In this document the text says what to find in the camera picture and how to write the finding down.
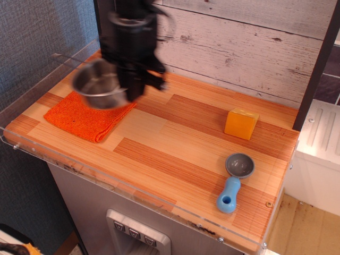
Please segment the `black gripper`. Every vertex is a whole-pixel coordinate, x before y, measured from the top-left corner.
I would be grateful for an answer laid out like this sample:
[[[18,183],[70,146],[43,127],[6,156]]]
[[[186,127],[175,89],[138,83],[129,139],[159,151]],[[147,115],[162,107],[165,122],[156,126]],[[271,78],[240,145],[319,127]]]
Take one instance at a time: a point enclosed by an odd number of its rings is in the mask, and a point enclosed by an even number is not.
[[[164,90],[164,79],[148,72],[165,73],[165,67],[155,56],[157,17],[128,19],[109,15],[108,19],[112,35],[108,37],[107,59],[116,64],[118,81],[121,88],[127,89],[128,100],[142,96],[145,85]]]

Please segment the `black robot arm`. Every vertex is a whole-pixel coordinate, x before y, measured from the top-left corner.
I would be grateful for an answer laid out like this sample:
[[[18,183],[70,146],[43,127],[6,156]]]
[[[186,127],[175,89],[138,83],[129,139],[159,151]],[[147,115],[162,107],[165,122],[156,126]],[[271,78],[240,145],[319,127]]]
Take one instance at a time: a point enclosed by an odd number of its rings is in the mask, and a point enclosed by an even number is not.
[[[164,65],[155,55],[157,16],[163,11],[152,1],[96,1],[96,20],[102,57],[114,64],[128,101],[144,93],[146,85],[162,89]]]

